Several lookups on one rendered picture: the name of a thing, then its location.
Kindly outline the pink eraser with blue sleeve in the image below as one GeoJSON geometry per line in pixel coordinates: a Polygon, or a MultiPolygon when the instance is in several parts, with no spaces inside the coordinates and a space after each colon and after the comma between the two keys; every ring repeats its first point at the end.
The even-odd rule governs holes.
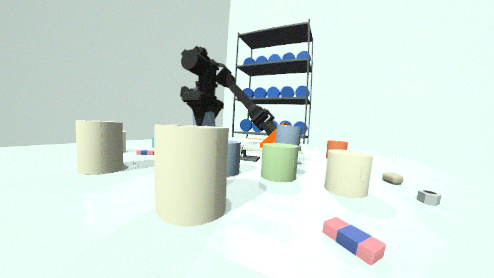
{"type": "Polygon", "coordinates": [[[324,221],[322,233],[370,266],[384,257],[387,244],[338,217],[324,221]]]}
{"type": "Polygon", "coordinates": [[[136,150],[136,155],[154,155],[154,150],[136,150]]]}

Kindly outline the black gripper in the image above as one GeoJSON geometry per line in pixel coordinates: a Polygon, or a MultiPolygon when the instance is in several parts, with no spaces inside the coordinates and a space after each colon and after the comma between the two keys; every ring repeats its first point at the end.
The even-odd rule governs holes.
{"type": "Polygon", "coordinates": [[[195,83],[198,85],[198,90],[184,91],[181,100],[191,103],[186,103],[192,109],[197,126],[202,126],[205,113],[214,112],[214,118],[218,115],[221,108],[224,108],[222,101],[216,100],[216,87],[218,84],[215,79],[208,77],[200,77],[195,83]]]}

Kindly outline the pale green cylinder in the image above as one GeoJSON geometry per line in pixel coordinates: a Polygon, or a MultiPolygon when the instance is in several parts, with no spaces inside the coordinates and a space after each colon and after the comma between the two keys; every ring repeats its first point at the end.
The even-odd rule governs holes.
{"type": "Polygon", "coordinates": [[[261,177],[276,182],[296,180],[299,146],[264,143],[262,147],[261,177]]]}

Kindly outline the grey hex nut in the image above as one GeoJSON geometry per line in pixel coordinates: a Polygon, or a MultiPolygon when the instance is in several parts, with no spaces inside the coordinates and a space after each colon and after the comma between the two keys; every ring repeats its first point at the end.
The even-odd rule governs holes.
{"type": "Polygon", "coordinates": [[[418,190],[416,200],[424,204],[437,206],[440,204],[441,196],[442,195],[438,194],[437,192],[422,189],[418,190]]]}

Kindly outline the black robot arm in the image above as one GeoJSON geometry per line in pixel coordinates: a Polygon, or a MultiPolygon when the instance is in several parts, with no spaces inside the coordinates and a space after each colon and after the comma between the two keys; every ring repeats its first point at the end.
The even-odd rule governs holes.
{"type": "Polygon", "coordinates": [[[276,124],[273,122],[275,116],[268,109],[263,109],[263,107],[254,104],[235,83],[235,79],[231,75],[231,70],[224,64],[218,63],[213,59],[211,60],[205,48],[196,45],[194,49],[183,50],[181,55],[181,65],[185,70],[189,70],[197,76],[199,75],[199,78],[208,77],[215,79],[217,83],[228,88],[248,109],[248,115],[252,119],[251,121],[259,130],[264,130],[269,136],[277,129],[276,124]],[[221,67],[222,70],[216,75],[216,70],[219,70],[218,67],[221,67]],[[270,118],[268,114],[271,116],[270,118]]]}

